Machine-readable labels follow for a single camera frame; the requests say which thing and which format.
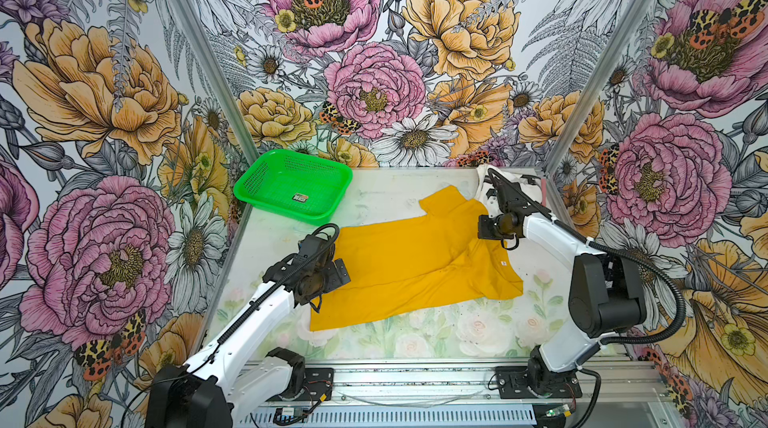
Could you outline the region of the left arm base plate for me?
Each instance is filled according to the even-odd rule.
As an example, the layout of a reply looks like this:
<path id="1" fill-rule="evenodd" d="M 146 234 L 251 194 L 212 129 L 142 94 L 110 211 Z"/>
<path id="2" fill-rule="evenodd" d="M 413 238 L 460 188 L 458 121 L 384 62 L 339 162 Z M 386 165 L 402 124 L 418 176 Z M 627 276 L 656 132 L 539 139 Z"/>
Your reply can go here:
<path id="1" fill-rule="evenodd" d="M 325 396 L 331 400 L 335 370 L 331 367 L 309 367 L 304 370 L 301 381 L 291 381 L 288 388 L 268 399 L 269 402 L 310 402 L 314 403 Z"/>

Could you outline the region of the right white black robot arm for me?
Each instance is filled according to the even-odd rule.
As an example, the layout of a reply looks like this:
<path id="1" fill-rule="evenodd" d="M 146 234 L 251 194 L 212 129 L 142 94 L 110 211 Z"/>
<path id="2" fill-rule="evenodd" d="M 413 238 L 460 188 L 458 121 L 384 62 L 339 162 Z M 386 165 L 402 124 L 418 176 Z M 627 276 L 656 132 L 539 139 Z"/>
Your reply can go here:
<path id="1" fill-rule="evenodd" d="M 482 191 L 495 198 L 498 212 L 480 216 L 479 238 L 498 241 L 508 251 L 527 239 L 570 270 L 569 320 L 531 351 L 525 368 L 498 370 L 502 396 L 552 396 L 575 381 L 577 371 L 604 346 L 658 343 L 685 324 L 687 306 L 682 291 L 654 264 L 580 234 L 495 167 L 488 167 L 482 177 Z M 644 323 L 648 314 L 642 271 L 655 274 L 669 288 L 674 316 L 653 335 L 628 337 L 626 331 Z"/>

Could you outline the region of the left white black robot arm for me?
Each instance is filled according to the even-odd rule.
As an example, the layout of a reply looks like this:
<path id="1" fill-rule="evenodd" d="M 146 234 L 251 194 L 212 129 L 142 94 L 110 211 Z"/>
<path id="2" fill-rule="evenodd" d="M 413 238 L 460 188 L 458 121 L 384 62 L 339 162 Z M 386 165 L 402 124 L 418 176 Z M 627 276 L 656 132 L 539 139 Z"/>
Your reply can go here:
<path id="1" fill-rule="evenodd" d="M 147 390 L 148 427 L 231 427 L 275 396 L 296 397 L 305 359 L 275 348 L 250 372 L 243 369 L 266 336 L 300 306 L 318 312 L 324 295 L 349 283 L 335 255 L 334 223 L 306 235 L 295 253 L 264 273 L 248 303 L 223 330 L 181 365 L 168 365 Z"/>

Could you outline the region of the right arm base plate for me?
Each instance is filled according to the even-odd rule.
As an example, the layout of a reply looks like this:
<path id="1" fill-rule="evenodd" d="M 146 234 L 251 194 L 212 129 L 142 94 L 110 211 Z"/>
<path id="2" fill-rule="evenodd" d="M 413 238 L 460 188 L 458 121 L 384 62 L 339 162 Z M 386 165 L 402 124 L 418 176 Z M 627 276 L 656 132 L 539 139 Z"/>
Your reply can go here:
<path id="1" fill-rule="evenodd" d="M 553 373 L 524 366 L 499 366 L 494 381 L 501 399 L 578 399 L 582 390 L 575 371 Z"/>

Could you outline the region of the yellow t-shirt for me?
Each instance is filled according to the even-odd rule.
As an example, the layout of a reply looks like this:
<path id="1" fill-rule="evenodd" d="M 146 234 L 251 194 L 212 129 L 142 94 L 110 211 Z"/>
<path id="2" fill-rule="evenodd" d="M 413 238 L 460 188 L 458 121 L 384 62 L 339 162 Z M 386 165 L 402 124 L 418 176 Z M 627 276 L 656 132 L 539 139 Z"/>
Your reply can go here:
<path id="1" fill-rule="evenodd" d="M 350 281 L 324 296 L 313 331 L 340 329 L 478 298 L 509 300 L 523 281 L 496 240 L 478 236 L 487 208 L 448 186 L 420 200 L 419 217 L 344 227 L 336 255 Z"/>

